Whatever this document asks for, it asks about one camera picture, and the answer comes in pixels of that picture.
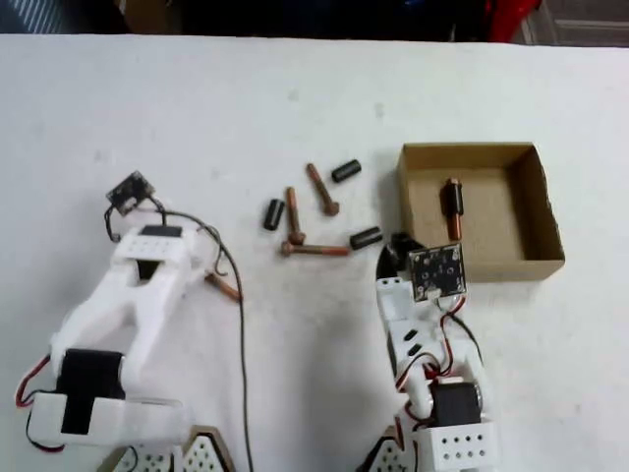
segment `electrical wire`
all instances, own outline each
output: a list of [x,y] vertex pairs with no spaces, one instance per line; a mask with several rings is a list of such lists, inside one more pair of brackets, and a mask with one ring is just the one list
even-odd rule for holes
[[402,371],[402,373],[395,380],[395,388],[398,391],[400,391],[404,387],[404,384],[406,383],[406,380],[408,379],[409,373],[411,371],[411,367],[413,367],[413,365],[423,357],[430,357],[434,362],[433,365],[429,364],[430,369],[428,370],[428,374],[430,376],[432,376],[433,373],[439,372],[440,370],[439,361],[436,359],[436,357],[434,357],[434,354],[427,351],[421,352],[411,360],[409,365],[406,366],[406,368]]
[[456,315],[454,314],[448,315],[448,318],[452,320],[454,323],[456,323],[457,325],[461,326],[461,328],[467,333],[468,337],[472,339],[472,342],[474,342],[474,345],[476,346],[476,350],[479,353],[479,358],[481,358],[481,362],[484,363],[483,354],[481,353],[481,346],[479,346],[479,342],[476,340],[476,337],[472,333],[472,330],[469,329],[468,326],[465,324],[465,322],[463,322],[463,320],[461,320]]
[[[439,299],[437,298],[434,301],[434,304],[438,307],[439,310],[441,310],[444,314],[447,314],[447,310],[443,310],[443,308],[441,308],[441,304],[439,303]],[[475,346],[476,346],[476,350],[479,353],[479,358],[481,359],[481,362],[483,362],[483,354],[481,353],[481,346],[479,345],[479,342],[476,340],[476,337],[474,336],[474,334],[472,333],[472,330],[468,328],[468,326],[465,324],[465,322],[463,320],[461,320],[459,317],[457,317],[454,314],[450,314],[448,315],[448,317],[457,325],[459,325],[468,335],[468,337],[472,340],[472,342],[474,342]]]
[[445,320],[448,317],[452,317],[453,315],[456,315],[456,313],[461,310],[461,308],[463,308],[463,305],[465,305],[465,301],[466,298],[465,297],[461,297],[456,305],[454,306],[454,308],[450,309],[447,313],[445,313],[442,317],[441,320],[439,321],[439,324],[441,326],[441,332],[443,333],[443,342],[445,343],[445,349],[448,353],[448,367],[446,367],[443,371],[439,372],[439,374],[441,376],[449,376],[450,373],[452,372],[452,366],[454,365],[454,355],[452,353],[452,345],[450,344],[450,339],[448,339],[448,335],[445,332]]
[[29,417],[27,418],[27,427],[26,427],[27,440],[29,440],[29,443],[34,445],[39,450],[43,452],[47,452],[49,454],[56,454],[66,448],[65,444],[49,446],[49,445],[43,445],[43,444],[40,444],[39,442],[33,441],[29,435],[30,415],[32,415],[32,410],[30,410],[29,412]]
[[15,400],[16,400],[16,406],[18,408],[27,408],[28,406],[31,406],[32,403],[34,402],[33,397],[36,393],[38,393],[39,391],[43,391],[43,390],[35,390],[32,391],[31,393],[29,393],[27,395],[26,398],[24,398],[24,392],[27,389],[27,385],[29,384],[29,381],[35,377],[37,374],[39,374],[39,372],[41,372],[41,370],[46,367],[46,365],[50,362],[50,354],[47,354],[45,356],[43,356],[41,358],[41,360],[35,364],[35,366],[30,369],[30,371],[24,375],[22,377],[22,379],[20,380],[20,383],[18,383],[18,388],[16,389],[16,393],[15,393]]
[[181,211],[173,211],[167,209],[164,211],[165,214],[169,216],[179,216],[182,218],[189,219],[190,221],[196,223],[198,226],[203,228],[205,232],[216,242],[219,247],[219,250],[225,255],[227,260],[229,261],[232,270],[234,271],[234,276],[236,277],[236,285],[238,291],[241,294],[240,300],[238,301],[238,306],[240,310],[240,360],[241,360],[241,371],[243,377],[243,426],[245,432],[245,450],[247,452],[247,462],[249,464],[250,472],[254,472],[254,461],[252,458],[252,449],[249,438],[249,407],[248,407],[248,382],[247,382],[247,364],[246,364],[246,356],[245,356],[245,304],[244,304],[244,291],[243,291],[243,282],[240,277],[240,273],[238,271],[238,266],[234,261],[229,250],[223,244],[223,241],[220,238],[220,234],[213,226],[206,224],[203,220],[197,218],[188,213],[184,213]]
[[129,449],[131,450],[131,452],[134,455],[134,465],[127,472],[134,472],[134,470],[136,470],[138,468],[138,464],[140,463],[140,455],[138,454],[138,450],[136,449],[135,446],[130,445]]
[[[164,208],[163,203],[160,202],[153,195],[149,195],[147,198],[155,205],[155,207],[157,208],[157,212],[161,214],[161,224],[163,226],[166,226],[166,208]],[[113,229],[111,229],[111,215],[114,212],[114,209],[116,209],[116,207],[114,207],[113,204],[110,205],[109,208],[105,211],[103,217],[105,219],[105,230],[107,231],[107,236],[109,236],[111,242],[119,243],[121,240],[120,234],[114,233]]]
[[109,206],[109,208],[105,211],[104,214],[104,218],[105,218],[105,230],[107,231],[107,236],[109,236],[109,239],[111,240],[112,243],[119,243],[120,242],[120,234],[118,233],[114,233],[111,229],[111,213],[113,213],[114,209],[116,207],[114,207],[113,205]]
[[166,226],[166,224],[167,224],[166,223],[166,208],[164,207],[164,204],[160,200],[155,198],[153,195],[149,195],[147,198],[150,201],[152,201],[152,203],[157,208],[157,212],[159,214],[161,214],[161,224],[162,224],[162,226]]

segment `white tabletop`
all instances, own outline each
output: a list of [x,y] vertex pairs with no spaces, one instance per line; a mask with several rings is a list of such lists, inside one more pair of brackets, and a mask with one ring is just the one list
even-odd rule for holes
[[[308,241],[343,244],[399,228],[403,143],[532,141],[566,266],[473,284],[464,315],[499,398],[501,470],[626,470],[628,83],[619,49],[0,36],[3,469],[92,470],[107,452],[38,452],[12,395],[107,269],[104,194],[131,171],[217,226],[240,265],[257,471],[351,471],[404,401],[375,303],[379,248],[283,260],[283,228],[261,229],[268,201],[294,185]],[[328,175],[351,158],[364,170],[331,187],[341,212],[326,218],[304,165]],[[34,385],[52,386],[46,372]],[[246,470],[235,304],[193,290],[149,377]]]

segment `cardboard box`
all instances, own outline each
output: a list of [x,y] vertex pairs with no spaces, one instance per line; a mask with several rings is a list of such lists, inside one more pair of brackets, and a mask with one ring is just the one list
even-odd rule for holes
[[468,281],[541,280],[565,264],[532,144],[404,145],[398,171],[404,227],[427,247],[450,242],[439,192],[461,181]]

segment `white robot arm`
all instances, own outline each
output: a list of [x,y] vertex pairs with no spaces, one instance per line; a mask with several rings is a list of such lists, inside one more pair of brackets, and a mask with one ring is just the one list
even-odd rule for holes
[[[199,220],[166,224],[166,210],[152,197],[153,189],[138,172],[109,195],[107,232],[119,242],[110,267],[93,293],[69,313],[50,341],[49,361],[54,390],[38,390],[23,398],[25,377],[16,394],[19,407],[32,406],[27,425],[31,442],[44,444],[181,444],[189,436],[192,418],[177,399],[155,398],[143,388],[143,370],[168,319],[175,314],[186,289],[211,267],[209,226]],[[142,203],[154,202],[157,212]],[[123,238],[111,231],[109,216],[117,208],[135,224]],[[157,214],[162,215],[162,224]],[[126,352],[99,349],[99,343],[125,325],[136,334]]]
[[409,399],[359,470],[495,470],[493,396],[476,339],[457,317],[466,291],[460,244],[426,249],[394,235],[375,290],[395,386]]

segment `copper bolt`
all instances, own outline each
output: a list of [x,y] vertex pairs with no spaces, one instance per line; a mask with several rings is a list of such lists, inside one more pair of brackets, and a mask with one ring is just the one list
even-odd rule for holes
[[218,290],[223,292],[225,295],[227,295],[229,298],[231,298],[235,302],[240,302],[240,299],[241,299],[240,292],[236,290],[235,288],[233,288],[231,285],[229,285],[227,282],[222,280],[215,273],[209,273],[205,277],[205,281],[215,286],[216,288],[218,288]]
[[320,256],[349,256],[350,250],[344,246],[294,246],[284,241],[281,253],[289,257],[291,254],[319,254]]
[[452,241],[461,240],[461,216],[463,215],[463,195],[461,182],[448,179],[443,188],[445,197],[445,215],[448,220],[448,236]]
[[302,233],[302,230],[299,227],[297,199],[295,198],[295,189],[293,187],[286,189],[286,207],[288,207],[288,224],[290,228],[288,240],[293,244],[301,246],[304,244],[306,234]]
[[316,171],[315,165],[312,163],[309,163],[306,166],[306,172],[308,172],[308,176],[313,181],[314,186],[316,187],[316,191],[318,192],[318,194],[321,196],[321,199],[323,200],[323,212],[327,214],[328,216],[334,216],[335,214],[337,214],[340,208],[340,205],[337,202],[332,201],[330,194],[327,192],[327,189],[325,188],[325,184],[321,180],[321,176],[318,175],[318,172]]
[[461,241],[461,216],[458,214],[448,218],[448,237],[452,241]]

